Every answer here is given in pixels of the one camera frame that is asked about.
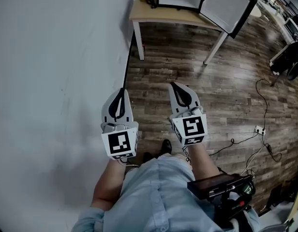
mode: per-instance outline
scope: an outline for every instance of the power strip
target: power strip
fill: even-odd
[[[260,126],[256,126],[254,131],[256,133],[259,133],[259,134],[263,135],[263,136],[265,136],[265,134],[266,134],[266,130],[265,129],[263,130],[263,127],[260,127]]]

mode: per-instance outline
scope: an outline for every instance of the person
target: person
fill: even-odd
[[[170,141],[164,140],[161,156],[146,153],[145,163],[125,178],[125,166],[110,160],[96,184],[91,207],[79,215],[72,232],[223,231],[214,222],[214,206],[187,189],[187,182],[220,172],[203,144],[189,146],[188,152],[191,166],[183,155],[171,156]],[[253,209],[249,223],[258,231]]]

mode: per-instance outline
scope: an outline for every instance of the white cable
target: white cable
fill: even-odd
[[[123,164],[123,162],[122,162],[121,160],[117,160],[117,161],[118,161],[118,163],[119,163],[120,165],[125,166],[125,167],[137,167],[137,168],[140,167],[140,166],[135,165],[135,164],[129,164],[129,165]]]
[[[259,154],[259,152],[260,152],[260,151],[263,149],[263,147],[265,146],[265,144],[266,144],[266,134],[265,134],[265,142],[262,141],[262,143],[263,143],[262,147],[258,150],[258,152],[254,155],[254,157],[252,157],[251,161],[249,162],[249,164],[247,165],[247,167],[245,168],[245,170],[242,171],[242,173],[240,174],[240,176],[242,176],[242,174],[248,169],[248,167],[250,166],[250,163],[254,160],[254,158],[257,156],[257,154]]]

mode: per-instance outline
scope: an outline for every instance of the floor plank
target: floor plank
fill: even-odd
[[[141,24],[145,60],[138,59],[133,45],[127,76],[134,120],[140,131],[133,162],[141,163],[146,151],[157,155],[165,138],[172,142],[174,152],[182,153],[168,121],[171,81],[188,85],[198,94],[207,115],[209,134],[204,144],[210,154],[230,145],[231,138],[238,142],[251,137],[255,125],[263,125],[265,102],[257,94],[255,82],[275,79],[268,62],[283,47],[275,26],[263,29],[266,22],[262,16],[245,24],[235,39],[225,40],[207,66],[203,61],[218,38],[218,31],[178,24]],[[251,163],[257,188],[253,204],[260,211],[271,189],[291,179],[297,171],[298,78],[288,81],[282,76],[275,87],[261,82],[258,89],[268,102],[267,142],[274,154],[283,155],[277,163],[264,148]],[[261,145],[260,138],[255,137],[212,159],[228,173],[241,173],[249,156]]]

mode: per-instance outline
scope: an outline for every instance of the blue button-up shirt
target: blue button-up shirt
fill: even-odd
[[[213,221],[214,206],[187,189],[187,182],[194,180],[185,162],[164,156],[152,159],[126,174],[121,196],[109,211],[85,210],[73,232],[223,231]],[[258,231],[256,212],[251,210],[248,217]]]

